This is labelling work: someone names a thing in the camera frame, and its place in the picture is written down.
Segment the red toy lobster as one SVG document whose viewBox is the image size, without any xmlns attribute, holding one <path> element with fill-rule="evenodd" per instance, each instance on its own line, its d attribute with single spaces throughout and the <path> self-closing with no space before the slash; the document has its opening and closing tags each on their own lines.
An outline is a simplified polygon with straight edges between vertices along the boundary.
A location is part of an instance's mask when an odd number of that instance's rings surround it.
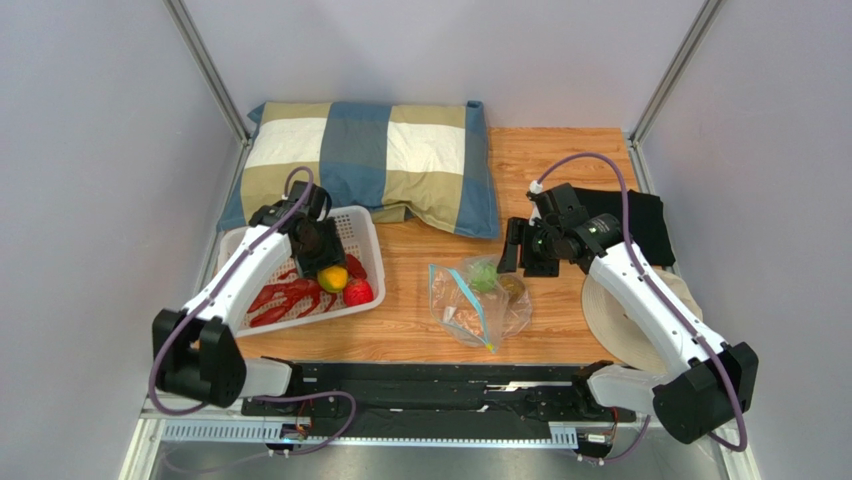
<svg viewBox="0 0 852 480">
<path fill-rule="evenodd" d="M 366 270 L 353 255 L 346 255 L 349 281 L 361 278 L 368 282 Z M 329 313 L 338 306 L 347 307 L 340 293 L 328 293 L 317 283 L 316 278 L 294 278 L 295 268 L 277 277 L 277 283 L 265 285 L 248 309 L 248 326 L 264 327 L 288 319 L 307 318 L 322 307 L 322 313 Z"/>
</svg>

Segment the clear zip top bag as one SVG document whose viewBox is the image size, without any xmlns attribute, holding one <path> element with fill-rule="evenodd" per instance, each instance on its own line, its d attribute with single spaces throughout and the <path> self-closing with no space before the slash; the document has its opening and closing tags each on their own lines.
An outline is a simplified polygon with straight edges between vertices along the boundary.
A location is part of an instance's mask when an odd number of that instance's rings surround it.
<svg viewBox="0 0 852 480">
<path fill-rule="evenodd" d="M 498 263 L 496 256 L 485 255 L 465 258 L 454 267 L 429 266 L 429 311 L 458 342 L 494 354 L 504 340 L 530 326 L 533 308 L 527 286 L 525 295 L 513 304 L 500 284 L 488 293 L 473 290 L 468 266 L 477 260 Z"/>
</svg>

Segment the red toy fruit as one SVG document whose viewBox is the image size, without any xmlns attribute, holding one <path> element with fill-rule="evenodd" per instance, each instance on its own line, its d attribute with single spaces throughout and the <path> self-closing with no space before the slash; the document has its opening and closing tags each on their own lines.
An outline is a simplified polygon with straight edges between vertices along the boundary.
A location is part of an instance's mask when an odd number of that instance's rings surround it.
<svg viewBox="0 0 852 480">
<path fill-rule="evenodd" d="M 370 284 L 361 278 L 351 279 L 342 290 L 343 302 L 347 307 L 368 304 L 375 299 Z"/>
</svg>

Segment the yellow toy fruit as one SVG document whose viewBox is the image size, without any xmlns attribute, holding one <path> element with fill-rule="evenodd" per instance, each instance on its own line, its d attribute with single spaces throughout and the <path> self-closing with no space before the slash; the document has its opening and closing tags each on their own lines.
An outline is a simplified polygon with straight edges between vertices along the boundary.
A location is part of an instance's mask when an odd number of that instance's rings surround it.
<svg viewBox="0 0 852 480">
<path fill-rule="evenodd" d="M 349 283 L 349 272 L 340 265 L 330 266 L 317 273 L 317 283 L 328 293 L 340 293 Z"/>
</svg>

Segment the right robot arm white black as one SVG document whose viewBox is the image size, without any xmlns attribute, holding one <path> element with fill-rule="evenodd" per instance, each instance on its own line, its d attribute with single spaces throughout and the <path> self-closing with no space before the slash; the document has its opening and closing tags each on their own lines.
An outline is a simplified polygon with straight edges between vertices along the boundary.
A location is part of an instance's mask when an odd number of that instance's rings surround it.
<svg viewBox="0 0 852 480">
<path fill-rule="evenodd" d="M 534 181 L 527 197 L 533 212 L 509 219 L 498 272 L 521 268 L 527 277 L 555 277 L 563 261 L 579 266 L 624 309 L 663 363 L 660 374 L 608 361 L 585 367 L 574 384 L 586 407 L 654 416 L 683 444 L 735 421 L 735 448 L 744 450 L 756 352 L 724 340 L 675 296 L 632 241 L 625 220 L 590 216 L 568 183 L 544 189 Z"/>
</svg>

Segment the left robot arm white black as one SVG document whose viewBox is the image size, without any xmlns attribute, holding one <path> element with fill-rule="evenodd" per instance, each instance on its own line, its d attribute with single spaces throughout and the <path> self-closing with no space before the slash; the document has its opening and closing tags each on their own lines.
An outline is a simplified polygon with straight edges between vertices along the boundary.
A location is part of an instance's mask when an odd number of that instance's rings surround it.
<svg viewBox="0 0 852 480">
<path fill-rule="evenodd" d="M 148 396 L 168 415 L 158 393 L 225 408 L 242 398 L 282 397 L 293 376 L 284 360 L 246 359 L 236 343 L 239 325 L 272 274 L 286 261 L 314 276 L 345 254 L 328 192 L 296 181 L 284 199 L 261 207 L 250 220 L 238 251 L 213 280 L 178 310 L 163 309 L 152 322 L 154 363 Z"/>
</svg>

